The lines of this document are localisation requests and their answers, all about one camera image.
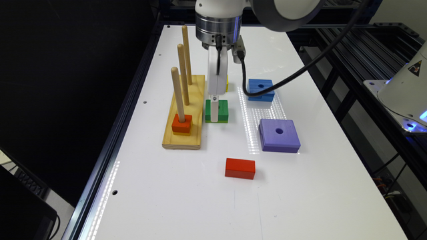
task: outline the blue light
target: blue light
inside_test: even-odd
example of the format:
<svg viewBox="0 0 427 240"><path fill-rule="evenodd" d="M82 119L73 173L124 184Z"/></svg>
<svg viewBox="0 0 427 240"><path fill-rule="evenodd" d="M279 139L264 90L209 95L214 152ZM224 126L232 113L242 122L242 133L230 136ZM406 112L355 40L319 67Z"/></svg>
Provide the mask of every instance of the blue light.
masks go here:
<svg viewBox="0 0 427 240"><path fill-rule="evenodd" d="M408 128L408 130L409 130L409 131L412 131L412 130L414 130L414 129L415 129L415 127L416 127L416 124L413 124L413 127L409 127L409 128Z"/></svg>
<svg viewBox="0 0 427 240"><path fill-rule="evenodd" d="M421 114L420 119L423 121L427 121L427 111L425 111L423 114Z"/></svg>

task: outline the red rectangular block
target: red rectangular block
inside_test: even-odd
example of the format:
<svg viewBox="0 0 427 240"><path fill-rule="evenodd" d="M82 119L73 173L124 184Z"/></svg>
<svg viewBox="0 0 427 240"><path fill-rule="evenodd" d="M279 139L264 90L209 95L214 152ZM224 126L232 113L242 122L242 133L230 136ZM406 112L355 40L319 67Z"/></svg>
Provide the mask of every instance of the red rectangular block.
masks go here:
<svg viewBox="0 0 427 240"><path fill-rule="evenodd" d="M254 179L255 161L227 158L226 177Z"/></svg>

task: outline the wooden peg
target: wooden peg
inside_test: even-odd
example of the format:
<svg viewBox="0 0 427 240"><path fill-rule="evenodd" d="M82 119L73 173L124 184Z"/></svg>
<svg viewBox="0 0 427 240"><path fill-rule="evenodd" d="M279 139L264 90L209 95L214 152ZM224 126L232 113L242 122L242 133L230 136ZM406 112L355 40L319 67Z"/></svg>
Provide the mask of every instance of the wooden peg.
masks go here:
<svg viewBox="0 0 427 240"><path fill-rule="evenodd" d="M188 30L187 26L182 26L182 38L184 41L184 52L185 52L185 66L187 68L187 82L188 85L193 84L191 79L191 61L189 60L189 43L188 43Z"/></svg>
<svg viewBox="0 0 427 240"><path fill-rule="evenodd" d="M189 98L188 98L187 74L185 72L184 46L182 44L178 44L178 58L179 58L179 69L181 70L182 95L184 97L185 106L188 106Z"/></svg>
<svg viewBox="0 0 427 240"><path fill-rule="evenodd" d="M179 122L184 123L185 115L184 115L184 106L182 105L181 83L179 82L178 68L172 67L171 74L172 74L172 81L173 81L173 90L175 91L176 109L178 112Z"/></svg>

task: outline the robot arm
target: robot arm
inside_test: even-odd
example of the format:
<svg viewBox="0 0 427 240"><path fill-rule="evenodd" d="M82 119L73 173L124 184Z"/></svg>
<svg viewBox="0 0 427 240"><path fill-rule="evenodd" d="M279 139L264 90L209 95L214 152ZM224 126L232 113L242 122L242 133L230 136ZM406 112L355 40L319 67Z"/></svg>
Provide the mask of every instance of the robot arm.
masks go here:
<svg viewBox="0 0 427 240"><path fill-rule="evenodd" d="M196 37L209 51L207 91L211 99L211 121L218 121L219 96L226 93L228 56L231 48L244 50L240 37L242 14L252 6L258 20L273 31L292 31L306 24L325 0L197 0ZM234 62L240 63L233 50Z"/></svg>

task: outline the blue block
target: blue block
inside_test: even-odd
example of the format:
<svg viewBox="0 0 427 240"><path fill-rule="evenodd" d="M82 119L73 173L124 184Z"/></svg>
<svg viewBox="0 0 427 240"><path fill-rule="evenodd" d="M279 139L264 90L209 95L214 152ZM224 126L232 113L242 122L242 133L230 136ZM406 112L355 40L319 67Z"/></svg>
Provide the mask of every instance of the blue block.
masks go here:
<svg viewBox="0 0 427 240"><path fill-rule="evenodd" d="M273 86L272 80L264 80L264 79L249 79L249 87L248 91L250 93L257 93L268 87ZM249 97L249 101L269 101L272 102L274 98L274 91L261 95L259 97Z"/></svg>
<svg viewBox="0 0 427 240"><path fill-rule="evenodd" d="M261 119L260 137L262 151L297 153L301 147L292 120Z"/></svg>

